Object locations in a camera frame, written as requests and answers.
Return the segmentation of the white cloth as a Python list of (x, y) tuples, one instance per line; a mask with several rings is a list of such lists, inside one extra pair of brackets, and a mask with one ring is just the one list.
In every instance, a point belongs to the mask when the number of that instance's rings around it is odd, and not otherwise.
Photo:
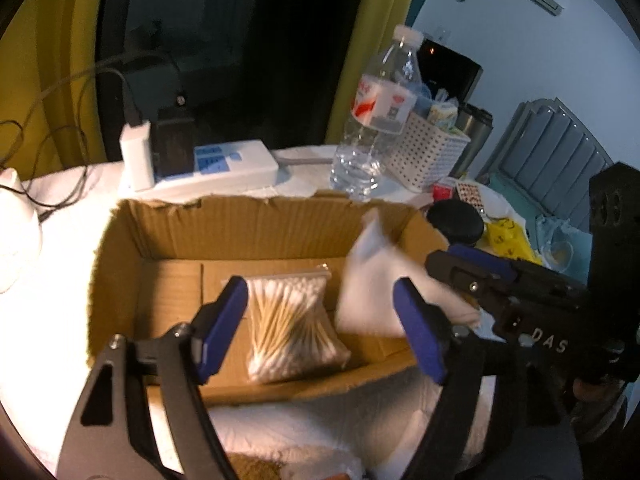
[(393, 287), (401, 278), (410, 278), (422, 298), (439, 307), (449, 322), (480, 326), (480, 312), (396, 248), (383, 233), (378, 211), (372, 210), (364, 215), (363, 230), (345, 260), (334, 315), (336, 330), (363, 336), (404, 336), (393, 305)]

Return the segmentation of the brown plush toy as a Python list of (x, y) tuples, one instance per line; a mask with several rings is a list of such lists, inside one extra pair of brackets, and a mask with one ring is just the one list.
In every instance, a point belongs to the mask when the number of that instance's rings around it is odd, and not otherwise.
[(228, 460), (240, 480), (280, 480), (281, 465), (273, 460), (230, 453)]

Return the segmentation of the cotton swab bag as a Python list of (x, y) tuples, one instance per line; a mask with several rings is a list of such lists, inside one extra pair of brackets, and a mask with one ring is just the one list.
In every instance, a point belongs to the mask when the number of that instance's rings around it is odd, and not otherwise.
[(344, 370), (352, 352), (338, 338), (326, 307), (324, 266), (313, 271), (257, 275), (246, 280), (252, 384), (267, 385)]

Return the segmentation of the yellow plastic bag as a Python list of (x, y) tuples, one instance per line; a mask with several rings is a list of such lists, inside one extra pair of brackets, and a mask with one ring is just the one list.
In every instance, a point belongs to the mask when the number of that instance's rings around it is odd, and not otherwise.
[(530, 246), (522, 227), (509, 218), (486, 222), (484, 234), (476, 247), (502, 258), (542, 263), (541, 258)]

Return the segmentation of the black round case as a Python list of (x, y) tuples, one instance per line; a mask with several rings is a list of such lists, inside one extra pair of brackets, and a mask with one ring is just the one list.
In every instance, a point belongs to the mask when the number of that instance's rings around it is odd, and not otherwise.
[(426, 213), (426, 220), (450, 245), (475, 245), (483, 236), (485, 223), (480, 213), (462, 200), (439, 200)]

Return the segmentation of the small patterned card box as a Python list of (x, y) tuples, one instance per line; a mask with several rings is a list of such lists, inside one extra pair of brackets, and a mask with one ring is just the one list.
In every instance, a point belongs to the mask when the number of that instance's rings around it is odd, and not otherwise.
[(459, 181), (456, 185), (459, 200), (473, 206), (478, 211), (484, 210), (480, 188), (474, 182)]

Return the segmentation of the grey padded headboard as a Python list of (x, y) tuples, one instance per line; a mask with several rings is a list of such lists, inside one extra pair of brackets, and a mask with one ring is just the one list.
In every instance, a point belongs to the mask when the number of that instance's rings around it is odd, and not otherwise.
[(542, 214), (589, 230), (589, 181), (613, 165), (604, 147), (558, 98), (521, 103), (480, 177), (498, 178)]

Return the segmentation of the white perforated basket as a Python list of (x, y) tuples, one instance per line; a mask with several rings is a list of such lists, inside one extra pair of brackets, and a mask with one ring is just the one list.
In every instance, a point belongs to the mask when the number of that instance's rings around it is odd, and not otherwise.
[(412, 112), (386, 162), (387, 172), (412, 192), (446, 178), (471, 139), (457, 128), (442, 130)]

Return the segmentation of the steel thermos cup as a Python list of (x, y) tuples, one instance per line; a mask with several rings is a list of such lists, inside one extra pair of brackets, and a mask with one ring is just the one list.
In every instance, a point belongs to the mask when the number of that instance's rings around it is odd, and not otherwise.
[(450, 177), (460, 178), (468, 171), (491, 134), (494, 118), (484, 108), (464, 103), (459, 107), (456, 127), (470, 139), (449, 174)]

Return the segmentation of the brown cardboard box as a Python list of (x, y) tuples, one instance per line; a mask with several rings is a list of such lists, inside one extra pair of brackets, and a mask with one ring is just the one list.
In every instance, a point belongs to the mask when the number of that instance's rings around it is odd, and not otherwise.
[[(92, 270), (88, 302), (88, 364), (113, 335), (130, 340), (163, 335), (191, 321), (214, 301), (231, 275), (331, 273), (324, 305), (333, 322), (344, 262), (371, 217), (419, 266), (446, 249), (436, 231), (408, 204), (357, 203), (336, 194), (309, 198), (207, 196), (175, 205), (121, 200), (107, 223)], [(340, 334), (352, 352), (344, 370), (282, 384), (252, 385), (248, 314), (221, 370), (201, 387), (205, 404), (249, 404), (334, 396), (416, 366), (405, 338)]]

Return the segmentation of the plastic water bottle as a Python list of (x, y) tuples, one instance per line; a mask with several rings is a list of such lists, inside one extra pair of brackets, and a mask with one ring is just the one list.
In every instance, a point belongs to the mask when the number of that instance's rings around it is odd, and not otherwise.
[(422, 86), (418, 52), (423, 35), (397, 25), (392, 40), (361, 74), (334, 154), (330, 185), (353, 200), (368, 200), (385, 162), (416, 107)]

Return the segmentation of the black appliance box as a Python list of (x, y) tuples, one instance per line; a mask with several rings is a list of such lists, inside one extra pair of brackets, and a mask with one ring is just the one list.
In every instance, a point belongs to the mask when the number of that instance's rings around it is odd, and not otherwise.
[(444, 89), (459, 103), (469, 101), (483, 75), (480, 64), (431, 39), (423, 40), (416, 59), (422, 81), (430, 88), (432, 96)]

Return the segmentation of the white desk lamp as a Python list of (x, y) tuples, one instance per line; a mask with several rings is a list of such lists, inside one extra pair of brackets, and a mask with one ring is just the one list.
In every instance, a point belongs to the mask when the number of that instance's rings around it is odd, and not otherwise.
[(15, 169), (1, 171), (1, 292), (26, 278), (41, 250), (41, 228), (34, 204), (22, 194)]

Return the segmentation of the white charger plug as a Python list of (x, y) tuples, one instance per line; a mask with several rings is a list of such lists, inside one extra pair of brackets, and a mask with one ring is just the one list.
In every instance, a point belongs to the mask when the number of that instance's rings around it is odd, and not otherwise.
[(124, 176), (131, 191), (140, 192), (155, 184), (151, 153), (151, 123), (124, 125), (119, 137)]

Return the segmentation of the yellow curtain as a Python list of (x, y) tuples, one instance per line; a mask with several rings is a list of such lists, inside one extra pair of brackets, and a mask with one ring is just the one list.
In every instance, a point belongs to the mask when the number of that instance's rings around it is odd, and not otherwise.
[(411, 0), (360, 0), (326, 128), (326, 144), (341, 141), (359, 78), (370, 59), (392, 38), (395, 26), (405, 23), (410, 3)]

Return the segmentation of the black power adapter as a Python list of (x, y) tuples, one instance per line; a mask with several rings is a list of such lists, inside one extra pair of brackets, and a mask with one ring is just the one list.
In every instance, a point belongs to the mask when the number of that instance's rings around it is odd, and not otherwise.
[(192, 174), (194, 162), (195, 122), (184, 106), (158, 111), (151, 127), (152, 159), (157, 180)]

